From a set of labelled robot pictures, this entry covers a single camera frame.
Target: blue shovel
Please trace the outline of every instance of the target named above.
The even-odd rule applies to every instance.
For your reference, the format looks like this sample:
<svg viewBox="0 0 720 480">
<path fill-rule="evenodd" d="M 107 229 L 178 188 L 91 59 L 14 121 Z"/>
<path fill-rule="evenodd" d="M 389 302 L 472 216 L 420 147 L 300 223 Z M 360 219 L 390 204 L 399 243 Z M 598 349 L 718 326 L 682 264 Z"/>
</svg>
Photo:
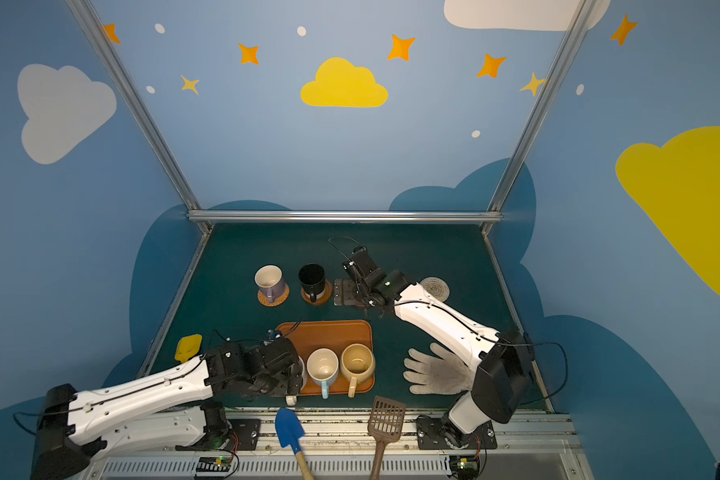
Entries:
<svg viewBox="0 0 720 480">
<path fill-rule="evenodd" d="M 315 480 L 315 477 L 313 477 L 312 473 L 309 471 L 307 460 L 304 459 L 302 448 L 298 446 L 298 439 L 304 436 L 304 428 L 298 421 L 298 417 L 293 410 L 280 408 L 277 411 L 277 416 L 275 417 L 275 431 L 277 432 L 277 437 L 280 440 L 280 446 L 291 446 L 293 449 L 293 455 L 296 456 L 296 461 L 298 462 L 298 467 L 302 471 L 304 480 Z"/>
</svg>

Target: blue shovel blade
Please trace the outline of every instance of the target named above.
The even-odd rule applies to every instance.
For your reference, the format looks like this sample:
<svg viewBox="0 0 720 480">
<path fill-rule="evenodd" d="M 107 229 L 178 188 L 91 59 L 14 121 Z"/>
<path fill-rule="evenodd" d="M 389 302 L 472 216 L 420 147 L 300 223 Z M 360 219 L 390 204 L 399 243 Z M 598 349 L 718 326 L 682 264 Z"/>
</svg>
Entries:
<svg viewBox="0 0 720 480">
<path fill-rule="evenodd" d="M 281 447 L 291 446 L 293 453 L 299 453 L 302 449 L 298 446 L 298 439 L 304 436 L 304 428 L 298 421 L 293 410 L 280 408 L 275 417 L 275 431 Z"/>
</svg>

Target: star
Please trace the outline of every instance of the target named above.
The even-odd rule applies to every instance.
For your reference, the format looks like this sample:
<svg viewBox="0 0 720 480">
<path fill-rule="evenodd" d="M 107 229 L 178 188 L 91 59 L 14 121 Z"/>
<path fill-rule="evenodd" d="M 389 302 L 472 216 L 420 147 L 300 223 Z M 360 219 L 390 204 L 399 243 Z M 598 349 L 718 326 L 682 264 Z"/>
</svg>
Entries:
<svg viewBox="0 0 720 480">
<path fill-rule="evenodd" d="M 402 58 L 406 62 L 408 61 L 408 49 L 411 47 L 411 44 L 415 38 L 409 38 L 408 40 L 401 40 L 400 38 L 392 36 L 392 51 L 389 53 L 389 58 L 387 60 L 392 60 L 393 58 Z"/>
<path fill-rule="evenodd" d="M 109 37 L 112 42 L 120 43 L 120 39 L 117 35 L 115 35 L 115 24 L 105 25 L 104 31 L 106 32 L 106 36 Z"/>
<path fill-rule="evenodd" d="M 478 73 L 478 78 L 483 75 L 490 75 L 491 77 L 496 78 L 496 75 L 499 74 L 499 66 L 506 59 L 507 57 L 493 58 L 488 54 L 485 55 L 485 64 L 483 65 L 483 69 L 480 70 L 480 73 Z"/>
<path fill-rule="evenodd" d="M 636 27 L 636 23 L 630 22 L 630 20 L 624 15 L 624 20 L 621 21 L 621 26 L 618 30 L 616 30 L 616 33 L 614 33 L 614 36 L 611 37 L 611 40 L 618 40 L 619 45 L 624 44 L 624 40 L 626 40 L 626 36 L 632 32 L 632 29 Z"/>
<path fill-rule="evenodd" d="M 195 85 L 197 85 L 197 82 L 199 82 L 200 80 L 195 80 L 194 82 L 190 82 L 189 80 L 184 78 L 184 75 L 182 75 L 181 78 L 184 81 L 184 86 L 181 88 L 182 90 L 191 90 L 191 91 L 195 92 L 195 95 L 199 95 L 199 93 L 197 93 L 197 90 L 195 89 Z"/>
<path fill-rule="evenodd" d="M 547 81 L 546 78 L 542 78 L 541 80 L 536 78 L 536 72 L 533 72 L 530 74 L 530 83 L 528 83 L 528 85 L 522 87 L 520 89 L 520 91 L 530 90 L 530 92 L 532 94 L 534 94 L 534 96 L 536 96 L 536 91 L 538 90 L 539 86 L 546 81 Z"/>
<path fill-rule="evenodd" d="M 240 63 L 254 63 L 259 64 L 259 61 L 256 60 L 256 51 L 259 50 L 259 47 L 244 47 L 242 43 L 239 43 L 240 50 L 242 50 L 242 60 Z"/>
</svg>

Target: glove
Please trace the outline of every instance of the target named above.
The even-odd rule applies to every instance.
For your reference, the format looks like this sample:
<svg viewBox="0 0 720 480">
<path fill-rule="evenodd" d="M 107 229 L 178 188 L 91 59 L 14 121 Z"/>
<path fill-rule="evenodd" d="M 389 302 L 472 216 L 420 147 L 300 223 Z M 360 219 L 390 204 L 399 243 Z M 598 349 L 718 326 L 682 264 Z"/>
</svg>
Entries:
<svg viewBox="0 0 720 480">
<path fill-rule="evenodd" d="M 412 359 L 405 359 L 405 367 L 413 370 L 403 373 L 403 377 L 411 383 L 411 393 L 427 395 L 455 395 L 472 388 L 474 374 L 455 353 L 451 353 L 438 343 L 429 346 L 432 353 L 440 358 L 429 356 L 418 350 L 410 349 Z"/>
</svg>

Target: tray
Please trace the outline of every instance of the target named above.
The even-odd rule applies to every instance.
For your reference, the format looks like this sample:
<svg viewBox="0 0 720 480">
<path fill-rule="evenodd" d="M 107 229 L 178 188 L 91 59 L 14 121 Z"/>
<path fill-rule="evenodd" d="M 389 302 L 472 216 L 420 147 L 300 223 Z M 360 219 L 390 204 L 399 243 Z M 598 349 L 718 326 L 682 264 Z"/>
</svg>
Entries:
<svg viewBox="0 0 720 480">
<path fill-rule="evenodd" d="M 294 326 L 294 322 L 281 323 L 277 329 L 283 333 L 288 332 Z M 353 343 L 362 343 L 373 352 L 373 340 L 371 324 L 364 320 L 328 320 L 325 322 L 302 322 L 296 330 L 288 334 L 288 339 L 293 342 L 298 355 L 304 359 L 304 363 L 317 349 L 331 349 L 339 361 L 342 352 Z M 357 386 L 355 394 L 366 393 L 373 388 L 375 374 L 370 379 Z M 328 389 L 330 395 L 349 393 L 349 380 L 344 378 L 340 372 L 338 378 Z M 307 385 L 299 395 L 320 395 L 320 386 L 307 375 Z"/>
</svg>

